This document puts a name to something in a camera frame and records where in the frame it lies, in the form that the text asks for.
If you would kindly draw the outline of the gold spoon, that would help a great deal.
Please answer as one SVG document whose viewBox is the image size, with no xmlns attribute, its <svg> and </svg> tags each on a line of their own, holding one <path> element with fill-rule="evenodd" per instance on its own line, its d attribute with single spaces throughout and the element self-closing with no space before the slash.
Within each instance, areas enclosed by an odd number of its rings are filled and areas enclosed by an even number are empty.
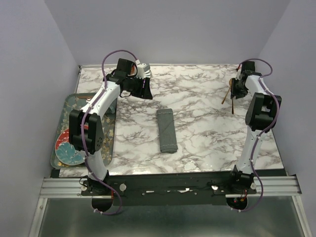
<svg viewBox="0 0 316 237">
<path fill-rule="evenodd" d="M 231 79 L 229 80 L 229 89 L 228 89 L 228 91 L 226 92 L 226 94 L 225 94 L 225 96 L 224 96 L 224 98 L 223 98 L 221 104 L 224 104 L 224 102 L 225 102 L 225 100 L 226 100 L 228 94 L 231 93 L 232 88 L 233 88 L 233 80 L 234 80 L 234 78 L 231 78 Z"/>
</svg>

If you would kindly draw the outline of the grey cloth napkin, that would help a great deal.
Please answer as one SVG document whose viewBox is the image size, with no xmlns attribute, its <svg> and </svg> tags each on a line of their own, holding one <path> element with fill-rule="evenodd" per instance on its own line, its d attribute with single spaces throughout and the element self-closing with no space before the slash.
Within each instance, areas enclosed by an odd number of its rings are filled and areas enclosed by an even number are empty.
<svg viewBox="0 0 316 237">
<path fill-rule="evenodd" d="M 159 148 L 161 153 L 176 153 L 178 150 L 173 110 L 157 110 Z"/>
</svg>

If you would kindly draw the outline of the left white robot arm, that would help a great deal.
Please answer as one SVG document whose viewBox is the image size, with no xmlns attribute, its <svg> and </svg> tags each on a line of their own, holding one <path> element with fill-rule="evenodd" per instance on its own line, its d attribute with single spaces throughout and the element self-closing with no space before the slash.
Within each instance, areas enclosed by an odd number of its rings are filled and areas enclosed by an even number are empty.
<svg viewBox="0 0 316 237">
<path fill-rule="evenodd" d="M 88 176 L 95 180 L 92 188 L 99 195 L 106 194 L 110 187 L 105 180 L 108 171 L 101 154 L 104 140 L 102 118 L 124 91 L 151 100 L 151 76 L 149 64 L 120 58 L 117 67 L 104 76 L 101 87 L 90 102 L 69 114 L 69 143 L 83 154 Z"/>
</svg>

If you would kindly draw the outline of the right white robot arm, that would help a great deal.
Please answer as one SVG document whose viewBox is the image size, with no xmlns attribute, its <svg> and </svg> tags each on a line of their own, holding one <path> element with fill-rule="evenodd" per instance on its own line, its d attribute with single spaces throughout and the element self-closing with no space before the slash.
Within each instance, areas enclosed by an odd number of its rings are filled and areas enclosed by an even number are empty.
<svg viewBox="0 0 316 237">
<path fill-rule="evenodd" d="M 269 66 L 268 74 L 256 71 L 257 60 Z M 254 178 L 259 177 L 255 163 L 267 133 L 277 122 L 282 102 L 282 98 L 274 95 L 264 83 L 264 78 L 273 72 L 268 62 L 251 58 L 241 62 L 236 71 L 237 77 L 230 80 L 230 98 L 237 100 L 251 94 L 252 100 L 245 115 L 247 135 L 244 147 L 232 171 L 232 178 L 227 181 L 228 190 L 234 194 L 250 189 Z"/>
</svg>

